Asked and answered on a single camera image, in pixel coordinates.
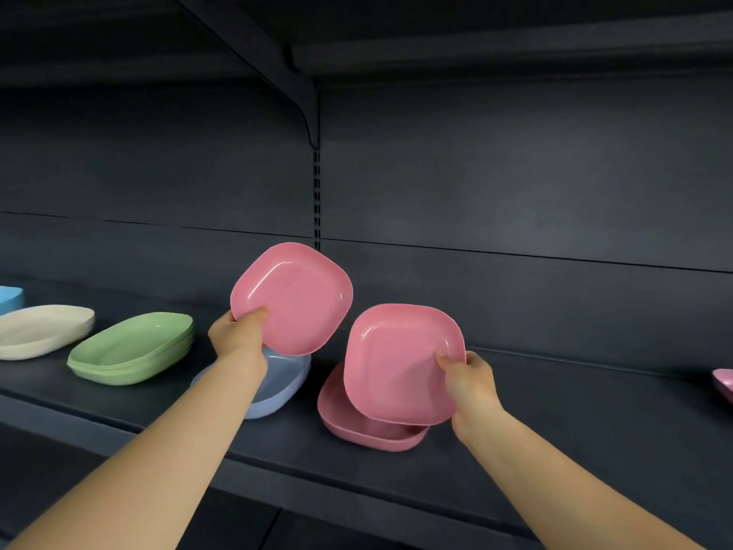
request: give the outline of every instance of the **forearm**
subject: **forearm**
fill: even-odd
[[[230,356],[211,367],[33,523],[13,550],[175,548],[262,381],[241,359]]]
[[[700,550],[504,411],[467,444],[548,550]]]

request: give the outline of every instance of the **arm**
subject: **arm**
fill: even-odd
[[[702,550],[509,415],[491,367],[438,356],[456,400],[453,429],[547,550]]]
[[[8,548],[173,550],[267,372],[265,316],[217,320],[216,365]]]

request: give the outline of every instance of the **person's left hand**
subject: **person's left hand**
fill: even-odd
[[[241,354],[244,357],[254,357],[260,363],[267,359],[262,355],[262,323],[268,317],[268,310],[264,307],[254,310],[234,319],[232,311],[228,311],[209,328],[209,339],[219,359],[232,354]]]

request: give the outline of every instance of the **person's left arm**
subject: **person's left arm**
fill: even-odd
[[[267,372],[266,316],[217,320],[209,330],[216,364],[8,548],[173,550]]]

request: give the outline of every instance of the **pink bowl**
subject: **pink bowl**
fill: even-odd
[[[267,306],[265,345],[283,355],[302,356],[322,348],[353,297],[351,280],[336,263],[301,243],[281,243],[247,268],[230,304],[235,318]]]
[[[713,370],[712,379],[718,391],[733,403],[733,369]]]
[[[359,413],[346,396],[343,363],[334,369],[321,388],[318,413],[325,427],[339,438],[385,452],[414,448],[428,431],[428,427],[374,421]]]
[[[441,351],[465,362],[463,334],[446,313],[429,306],[372,306],[356,319],[346,349],[344,385],[370,419],[400,425],[437,425],[455,413]]]

